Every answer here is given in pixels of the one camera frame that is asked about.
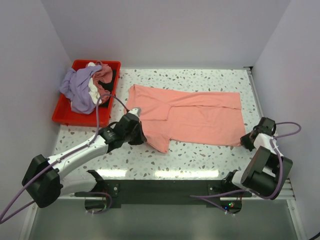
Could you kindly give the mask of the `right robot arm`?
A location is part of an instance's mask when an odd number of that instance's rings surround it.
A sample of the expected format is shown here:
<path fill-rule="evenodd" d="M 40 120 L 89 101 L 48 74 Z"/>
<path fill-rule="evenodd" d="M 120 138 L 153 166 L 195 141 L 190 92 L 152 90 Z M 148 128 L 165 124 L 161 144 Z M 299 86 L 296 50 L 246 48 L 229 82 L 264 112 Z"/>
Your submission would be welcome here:
<path fill-rule="evenodd" d="M 266 200 L 278 197 L 293 161 L 280 152 L 276 128 L 274 120 L 262 117 L 250 133 L 240 138 L 240 144 L 249 151 L 255 150 L 255 154 L 245 170 L 229 172 L 222 181 L 227 196 L 233 197 L 243 190 Z"/>

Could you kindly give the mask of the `salmon pink t shirt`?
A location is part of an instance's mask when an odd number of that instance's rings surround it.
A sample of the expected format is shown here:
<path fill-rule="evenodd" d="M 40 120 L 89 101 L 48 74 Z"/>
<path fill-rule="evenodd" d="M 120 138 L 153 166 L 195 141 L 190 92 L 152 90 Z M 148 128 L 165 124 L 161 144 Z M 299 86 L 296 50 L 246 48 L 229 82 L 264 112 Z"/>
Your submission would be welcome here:
<path fill-rule="evenodd" d="M 245 135 L 238 92 L 184 92 L 134 84 L 128 109 L 140 108 L 146 141 L 167 153 L 171 140 L 238 147 Z"/>

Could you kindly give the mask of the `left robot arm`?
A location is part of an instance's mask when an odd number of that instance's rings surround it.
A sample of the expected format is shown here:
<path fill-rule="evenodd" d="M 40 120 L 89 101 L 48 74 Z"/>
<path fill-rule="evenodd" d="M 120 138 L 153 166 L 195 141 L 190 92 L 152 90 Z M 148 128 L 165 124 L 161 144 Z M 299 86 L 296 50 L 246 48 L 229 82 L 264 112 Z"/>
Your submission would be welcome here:
<path fill-rule="evenodd" d="M 90 179 L 63 182 L 64 178 L 94 158 L 119 149 L 123 144 L 136 146 L 147 141 L 140 121 L 140 108 L 124 114 L 118 122 L 99 129 L 87 141 L 63 153 L 45 158 L 34 157 L 24 175 L 22 185 L 40 208 L 54 203 L 61 195 L 80 193 L 85 197 L 99 196 L 107 191 L 104 179 L 89 170 Z"/>

